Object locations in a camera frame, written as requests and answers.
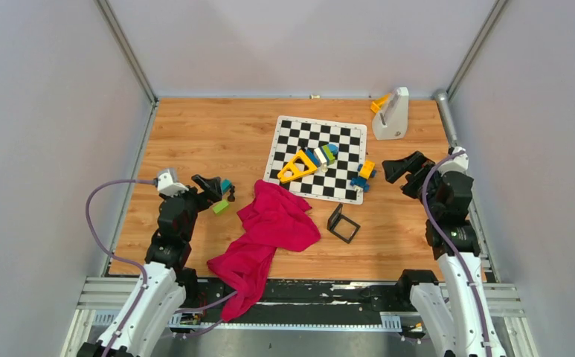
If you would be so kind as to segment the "black frame box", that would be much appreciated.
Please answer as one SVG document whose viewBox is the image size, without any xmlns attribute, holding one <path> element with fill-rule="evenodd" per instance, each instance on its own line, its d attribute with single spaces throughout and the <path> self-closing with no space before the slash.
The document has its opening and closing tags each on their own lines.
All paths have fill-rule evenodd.
<svg viewBox="0 0 575 357">
<path fill-rule="evenodd" d="M 359 232 L 361 225 L 343 214 L 340 203 L 327 220 L 327 230 L 346 244 L 350 244 Z"/>
</svg>

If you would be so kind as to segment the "yellow triangle block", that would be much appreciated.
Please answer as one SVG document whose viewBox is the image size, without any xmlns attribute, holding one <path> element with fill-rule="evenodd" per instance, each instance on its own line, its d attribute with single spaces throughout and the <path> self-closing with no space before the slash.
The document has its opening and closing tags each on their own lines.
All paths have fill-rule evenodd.
<svg viewBox="0 0 575 357">
<path fill-rule="evenodd" d="M 284 184 L 313 174 L 317 170 L 318 165 L 311 159 L 310 151 L 299 150 L 284 164 L 277 178 Z"/>
</svg>

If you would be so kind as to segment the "black chess piece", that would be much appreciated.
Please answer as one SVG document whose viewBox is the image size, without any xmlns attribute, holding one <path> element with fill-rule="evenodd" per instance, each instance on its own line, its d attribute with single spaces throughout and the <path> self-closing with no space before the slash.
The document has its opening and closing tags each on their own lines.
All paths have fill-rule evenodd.
<svg viewBox="0 0 575 357">
<path fill-rule="evenodd" d="M 231 186 L 229 187 L 227 200 L 228 200 L 229 202 L 235 202 L 235 201 L 236 201 L 236 197 L 235 197 L 235 186 L 234 186 L 234 185 L 231 185 Z"/>
</svg>

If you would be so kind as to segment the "grey metal pipe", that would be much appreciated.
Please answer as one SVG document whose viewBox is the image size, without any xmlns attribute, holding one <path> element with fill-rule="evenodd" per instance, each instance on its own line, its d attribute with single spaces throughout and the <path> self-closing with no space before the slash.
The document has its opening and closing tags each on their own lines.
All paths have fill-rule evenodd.
<svg viewBox="0 0 575 357">
<path fill-rule="evenodd" d="M 437 104 L 443 128 L 450 147 L 458 145 L 458 137 L 454 127 L 453 115 L 449 105 L 449 96 L 445 89 L 438 89 L 433 95 Z"/>
</svg>

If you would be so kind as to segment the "teal rectangular block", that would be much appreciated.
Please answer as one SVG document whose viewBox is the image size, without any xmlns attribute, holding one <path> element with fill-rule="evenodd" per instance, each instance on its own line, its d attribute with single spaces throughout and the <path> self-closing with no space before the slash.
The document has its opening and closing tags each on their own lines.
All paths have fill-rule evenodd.
<svg viewBox="0 0 575 357">
<path fill-rule="evenodd" d="M 231 183 L 230 180 L 228 180 L 228 179 L 226 179 L 226 178 L 223 179 L 223 180 L 221 181 L 221 192 L 222 192 L 222 195 L 225 195 L 225 194 L 230 190 L 230 187 L 231 187 L 231 186 L 232 186 L 232 183 Z"/>
</svg>

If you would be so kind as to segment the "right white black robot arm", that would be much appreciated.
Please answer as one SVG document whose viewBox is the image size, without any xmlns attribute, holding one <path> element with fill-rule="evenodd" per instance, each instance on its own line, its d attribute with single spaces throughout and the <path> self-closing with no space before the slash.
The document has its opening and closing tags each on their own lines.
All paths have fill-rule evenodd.
<svg viewBox="0 0 575 357">
<path fill-rule="evenodd" d="M 437 163 L 421 152 L 383 161 L 386 181 L 405 177 L 402 193 L 425 210 L 425 238 L 447 290 L 442 292 L 432 271 L 406 269 L 396 299 L 420 314 L 438 356 L 505 356 L 486 300 L 477 234 L 468 219 L 474 183 L 468 166 L 461 147 Z"/>
</svg>

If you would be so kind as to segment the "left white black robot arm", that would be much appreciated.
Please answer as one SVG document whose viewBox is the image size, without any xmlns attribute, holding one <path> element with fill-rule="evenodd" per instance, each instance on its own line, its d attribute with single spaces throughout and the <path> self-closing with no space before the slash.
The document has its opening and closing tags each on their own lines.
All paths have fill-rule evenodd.
<svg viewBox="0 0 575 357">
<path fill-rule="evenodd" d="M 199 299 L 196 271 L 186 266 L 199 212 L 222 199 L 219 177 L 192 177 L 182 184 L 173 169 L 162 170 L 146 183 L 162 201 L 157 228 L 144 264 L 125 259 L 140 270 L 138 281 L 108 329 L 94 343 L 85 342 L 78 356 L 150 356 L 167 322 L 182 307 Z"/>
</svg>

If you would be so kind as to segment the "yellow toy behind metronome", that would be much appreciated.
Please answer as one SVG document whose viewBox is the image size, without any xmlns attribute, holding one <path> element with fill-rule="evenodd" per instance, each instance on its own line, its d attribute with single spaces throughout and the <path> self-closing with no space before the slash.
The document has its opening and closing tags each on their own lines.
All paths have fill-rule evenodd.
<svg viewBox="0 0 575 357">
<path fill-rule="evenodd" d="M 370 110 L 372 111 L 372 113 L 374 114 L 378 113 L 388 103 L 390 97 L 391 93 L 387 93 L 383 97 L 373 100 L 370 104 Z"/>
</svg>

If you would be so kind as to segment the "black white chessboard mat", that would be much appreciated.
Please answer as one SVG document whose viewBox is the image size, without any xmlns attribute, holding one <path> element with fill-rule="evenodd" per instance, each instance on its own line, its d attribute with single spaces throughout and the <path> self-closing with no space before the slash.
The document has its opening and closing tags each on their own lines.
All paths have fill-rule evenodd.
<svg viewBox="0 0 575 357">
<path fill-rule="evenodd" d="M 367 127 L 281 115 L 263 180 L 297 196 L 360 205 L 364 190 L 352 186 L 367 155 Z"/>
</svg>

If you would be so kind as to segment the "white metronome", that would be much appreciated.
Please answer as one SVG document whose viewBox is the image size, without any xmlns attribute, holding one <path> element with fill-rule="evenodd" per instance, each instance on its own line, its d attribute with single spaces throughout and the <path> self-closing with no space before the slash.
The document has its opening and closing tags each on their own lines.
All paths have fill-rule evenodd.
<svg viewBox="0 0 575 357">
<path fill-rule="evenodd" d="M 409 91 L 407 87 L 391 92 L 388 103 L 372 120 L 372 130 L 377 140 L 398 140 L 408 131 Z"/>
</svg>

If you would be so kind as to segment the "green rectangular block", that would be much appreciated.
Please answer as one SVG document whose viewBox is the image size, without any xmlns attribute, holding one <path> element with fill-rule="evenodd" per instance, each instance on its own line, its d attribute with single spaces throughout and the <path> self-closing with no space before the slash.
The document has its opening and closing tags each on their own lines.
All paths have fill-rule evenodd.
<svg viewBox="0 0 575 357">
<path fill-rule="evenodd" d="M 215 215 L 220 215 L 225 212 L 229 205 L 227 200 L 221 200 L 212 206 L 212 211 Z"/>
</svg>

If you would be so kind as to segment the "magenta red garment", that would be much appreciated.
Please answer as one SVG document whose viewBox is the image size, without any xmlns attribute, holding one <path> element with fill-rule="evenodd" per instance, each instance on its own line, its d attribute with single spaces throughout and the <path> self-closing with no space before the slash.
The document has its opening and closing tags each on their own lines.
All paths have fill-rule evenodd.
<svg viewBox="0 0 575 357">
<path fill-rule="evenodd" d="M 232 321 L 261 299 L 277 249 L 302 252 L 321 238 L 307 215 L 311 205 L 302 197 L 267 181 L 254 184 L 254 199 L 237 212 L 244 233 L 207 266 L 236 294 L 222 308 L 220 318 Z"/>
</svg>

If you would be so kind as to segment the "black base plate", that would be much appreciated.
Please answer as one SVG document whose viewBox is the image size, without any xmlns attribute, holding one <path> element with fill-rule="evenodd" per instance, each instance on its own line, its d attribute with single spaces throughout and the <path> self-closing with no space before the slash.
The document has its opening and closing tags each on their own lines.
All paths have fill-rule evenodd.
<svg viewBox="0 0 575 357">
<path fill-rule="evenodd" d="M 270 279 L 260 300 L 229 323 L 374 326 L 385 312 L 418 315 L 395 281 Z"/>
</svg>

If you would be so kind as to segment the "yellow blue toy bricks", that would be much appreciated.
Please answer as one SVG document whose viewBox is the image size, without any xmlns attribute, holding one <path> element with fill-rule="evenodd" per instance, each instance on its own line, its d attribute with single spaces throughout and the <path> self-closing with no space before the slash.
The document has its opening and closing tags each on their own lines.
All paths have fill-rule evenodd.
<svg viewBox="0 0 575 357">
<path fill-rule="evenodd" d="M 350 186 L 356 192 L 367 193 L 370 190 L 369 180 L 376 175 L 375 163 L 365 160 L 357 168 L 357 175 L 350 180 Z"/>
</svg>

